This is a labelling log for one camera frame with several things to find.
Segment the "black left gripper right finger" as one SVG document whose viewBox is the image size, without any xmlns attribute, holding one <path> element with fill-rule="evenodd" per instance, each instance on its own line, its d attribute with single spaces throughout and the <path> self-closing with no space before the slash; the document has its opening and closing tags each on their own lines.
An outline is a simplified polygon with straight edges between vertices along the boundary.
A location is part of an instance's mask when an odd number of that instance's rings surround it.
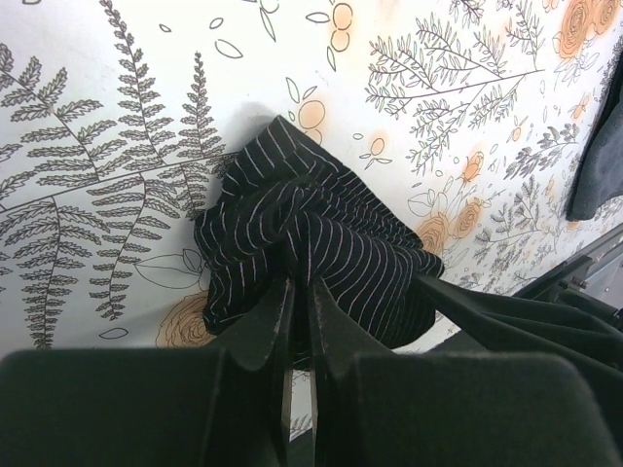
<svg viewBox="0 0 623 467">
<path fill-rule="evenodd" d="M 566 360 L 398 355 L 311 287 L 318 466 L 605 466 L 608 429 Z"/>
</svg>

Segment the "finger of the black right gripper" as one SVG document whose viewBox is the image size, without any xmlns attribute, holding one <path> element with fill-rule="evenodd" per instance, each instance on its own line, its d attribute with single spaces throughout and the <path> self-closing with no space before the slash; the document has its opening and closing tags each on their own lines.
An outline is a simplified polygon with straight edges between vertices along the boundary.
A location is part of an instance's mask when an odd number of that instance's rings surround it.
<svg viewBox="0 0 623 467">
<path fill-rule="evenodd" d="M 583 356 L 622 368 L 622 333 L 581 309 L 467 290 L 428 275 L 416 283 L 438 311 L 486 348 Z"/>
</svg>

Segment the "black pinstriped underwear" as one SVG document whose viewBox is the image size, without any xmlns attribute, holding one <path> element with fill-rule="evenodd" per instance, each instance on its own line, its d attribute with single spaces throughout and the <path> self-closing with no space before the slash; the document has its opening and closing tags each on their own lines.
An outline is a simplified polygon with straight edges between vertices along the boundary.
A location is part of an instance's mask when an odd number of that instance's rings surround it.
<svg viewBox="0 0 623 467">
<path fill-rule="evenodd" d="M 414 279 L 442 275 L 442 260 L 283 117 L 235 155 L 216 204 L 196 218 L 194 239 L 210 272 L 202 315 L 212 335 L 252 309 L 279 275 L 298 291 L 323 279 L 340 310 L 390 348 L 434 323 Z"/>
</svg>

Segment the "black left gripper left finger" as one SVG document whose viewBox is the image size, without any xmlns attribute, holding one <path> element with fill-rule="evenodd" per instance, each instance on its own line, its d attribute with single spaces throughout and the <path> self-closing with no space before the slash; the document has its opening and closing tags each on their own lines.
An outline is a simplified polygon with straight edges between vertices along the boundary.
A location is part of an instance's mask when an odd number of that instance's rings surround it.
<svg viewBox="0 0 623 467">
<path fill-rule="evenodd" d="M 20 351 L 1 362 L 5 466 L 283 466 L 295 290 L 273 282 L 193 348 Z"/>
</svg>

